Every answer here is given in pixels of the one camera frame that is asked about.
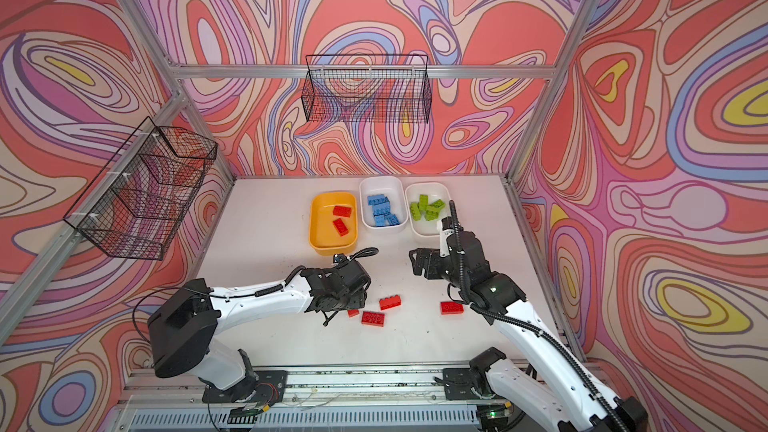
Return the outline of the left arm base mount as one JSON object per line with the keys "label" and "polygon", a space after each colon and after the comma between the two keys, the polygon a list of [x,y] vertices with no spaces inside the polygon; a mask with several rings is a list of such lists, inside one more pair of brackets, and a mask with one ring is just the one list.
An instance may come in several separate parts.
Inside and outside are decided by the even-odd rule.
{"label": "left arm base mount", "polygon": [[208,385],[202,401],[207,405],[235,405],[229,412],[229,422],[256,417],[283,400],[287,378],[286,370],[246,371],[246,377],[227,390]]}

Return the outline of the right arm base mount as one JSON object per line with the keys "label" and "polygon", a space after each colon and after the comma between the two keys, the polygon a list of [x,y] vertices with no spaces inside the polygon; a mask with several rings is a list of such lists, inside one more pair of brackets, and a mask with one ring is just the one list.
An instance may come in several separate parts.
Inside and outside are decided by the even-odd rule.
{"label": "right arm base mount", "polygon": [[439,383],[449,401],[494,400],[497,395],[481,382],[470,368],[448,367],[442,370]]}

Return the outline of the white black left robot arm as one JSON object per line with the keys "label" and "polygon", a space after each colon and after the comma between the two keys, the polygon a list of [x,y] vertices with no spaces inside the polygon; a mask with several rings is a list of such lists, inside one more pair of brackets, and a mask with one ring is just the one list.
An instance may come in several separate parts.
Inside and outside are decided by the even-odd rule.
{"label": "white black left robot arm", "polygon": [[245,402],[260,385],[248,354],[216,339],[219,333],[277,315],[320,313],[324,325],[342,311],[365,306],[371,277],[359,263],[367,247],[336,254],[329,268],[298,266],[282,281],[210,287],[203,279],[180,286],[147,320],[153,371],[160,379],[190,374],[219,402]]}

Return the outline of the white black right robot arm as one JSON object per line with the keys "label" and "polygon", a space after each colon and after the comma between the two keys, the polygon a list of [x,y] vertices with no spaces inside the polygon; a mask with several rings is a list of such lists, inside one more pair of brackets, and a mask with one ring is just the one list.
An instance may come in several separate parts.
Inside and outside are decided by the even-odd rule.
{"label": "white black right robot arm", "polygon": [[551,332],[523,290],[492,269],[474,233],[449,230],[437,249],[409,253],[413,272],[442,279],[461,302],[508,339],[533,367],[531,377],[491,347],[469,363],[475,390],[517,406],[546,431],[645,431],[648,413],[590,372]]}

